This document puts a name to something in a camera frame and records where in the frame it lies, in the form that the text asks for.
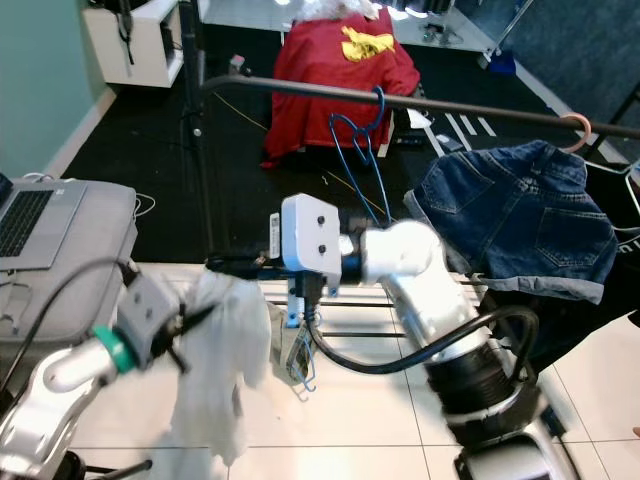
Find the clothing rack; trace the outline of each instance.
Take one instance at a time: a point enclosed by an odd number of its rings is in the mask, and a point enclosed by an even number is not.
[[[180,0],[180,19],[182,23],[182,48],[185,58],[185,85],[188,99],[186,111],[187,132],[192,148],[192,159],[195,170],[198,172],[196,179],[196,191],[198,192],[201,210],[204,245],[207,254],[228,250],[230,246],[226,221],[224,199],[219,191],[211,192],[209,180],[218,181],[219,165],[210,151],[207,150],[205,141],[206,125],[202,121],[204,102],[206,96],[225,88],[248,88],[263,92],[278,92],[294,95],[304,95],[336,100],[346,100],[355,103],[378,104],[378,96],[373,92],[365,92],[342,87],[327,85],[315,85],[303,82],[291,82],[262,77],[246,77],[242,75],[223,75],[209,80],[204,80],[204,55],[198,44],[201,39],[198,26],[200,18],[197,0]],[[399,95],[385,95],[385,102],[390,107],[413,108],[417,110],[430,110],[448,113],[461,113],[478,115],[488,118],[512,120],[516,122],[544,125],[564,130],[584,131],[585,126],[574,118],[559,118],[552,115],[544,115],[518,110],[485,107],[463,103],[443,102],[439,100],[418,99]],[[640,140],[640,129],[609,125],[604,123],[591,123],[594,133],[608,136],[634,138]],[[216,211],[221,217],[221,225],[214,228],[211,219],[212,211]]]

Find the white paper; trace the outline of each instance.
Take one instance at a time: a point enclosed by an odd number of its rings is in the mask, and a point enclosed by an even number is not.
[[[407,113],[409,114],[411,128],[426,128],[431,126],[431,121],[417,110],[407,108]]]

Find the white baseboard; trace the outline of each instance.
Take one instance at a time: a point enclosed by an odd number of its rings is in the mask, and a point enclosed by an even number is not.
[[[544,101],[551,110],[553,110],[558,116],[565,115],[567,113],[575,112],[569,105],[564,103],[555,93],[553,93],[547,86],[545,86],[540,80],[531,74],[526,68],[516,61],[516,75],[524,83],[529,90],[535,93],[542,101]],[[592,134],[587,143],[593,145],[593,142],[598,138],[598,134]],[[609,163],[630,163],[629,160],[616,150],[608,141],[602,142],[602,145],[598,148],[598,151],[602,154],[605,160]]]
[[[67,167],[71,165],[80,147],[82,147],[87,138],[89,138],[89,135],[91,135],[91,132],[93,132],[93,129],[100,123],[104,114],[107,113],[116,96],[117,93],[114,89],[107,85],[105,91],[80,121],[62,147],[60,147],[43,173],[47,173],[55,178],[59,178],[64,173]]]

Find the white towel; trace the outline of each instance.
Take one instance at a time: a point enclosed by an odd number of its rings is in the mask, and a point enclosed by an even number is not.
[[[191,370],[180,379],[171,432],[159,446],[208,447],[211,457],[221,455],[230,466],[246,449],[239,389],[243,384],[256,388],[264,378],[271,325],[255,282],[203,273],[187,293],[187,311],[212,303],[218,306],[181,339],[180,351]],[[199,468],[176,454],[155,450],[150,478],[210,478],[209,469],[201,468],[206,461]]]

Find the wall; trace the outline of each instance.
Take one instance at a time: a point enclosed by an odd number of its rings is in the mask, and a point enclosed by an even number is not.
[[[42,171],[106,85],[86,0],[0,1],[0,170]]]
[[[459,0],[458,8],[489,36],[509,23],[514,0]],[[572,108],[608,121],[640,82],[637,0],[535,0],[506,43],[517,60]],[[640,128],[640,103],[623,119]],[[615,141],[630,160],[640,142]]]

